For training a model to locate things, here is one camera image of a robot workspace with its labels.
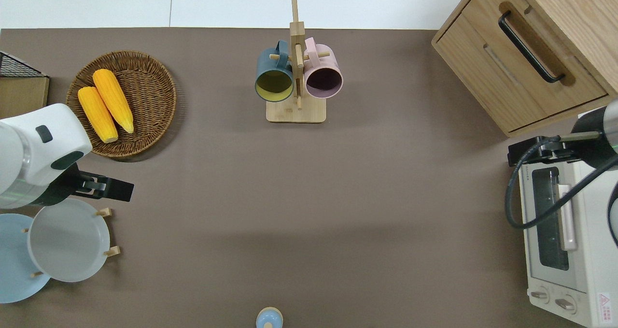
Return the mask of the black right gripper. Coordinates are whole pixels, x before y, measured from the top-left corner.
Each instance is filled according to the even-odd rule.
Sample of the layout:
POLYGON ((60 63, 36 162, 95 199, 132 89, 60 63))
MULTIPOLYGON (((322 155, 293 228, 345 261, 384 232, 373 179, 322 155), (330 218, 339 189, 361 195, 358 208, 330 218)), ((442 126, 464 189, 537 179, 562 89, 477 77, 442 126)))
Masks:
POLYGON ((581 160, 573 150, 566 148, 565 143, 551 142, 549 137, 546 136, 535 136, 508 146, 508 165, 515 167, 524 154, 532 147, 535 147, 535 150, 523 160, 523 164, 554 164, 563 161, 571 163, 581 160))

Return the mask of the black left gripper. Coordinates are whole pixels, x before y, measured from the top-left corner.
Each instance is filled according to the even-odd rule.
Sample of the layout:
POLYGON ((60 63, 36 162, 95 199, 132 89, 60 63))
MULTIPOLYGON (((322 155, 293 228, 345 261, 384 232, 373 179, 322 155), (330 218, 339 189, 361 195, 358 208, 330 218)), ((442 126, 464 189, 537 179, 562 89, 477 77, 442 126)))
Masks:
POLYGON ((45 189, 44 205, 55 205, 70 197, 129 202, 133 189, 133 183, 82 171, 77 164, 73 164, 45 189))

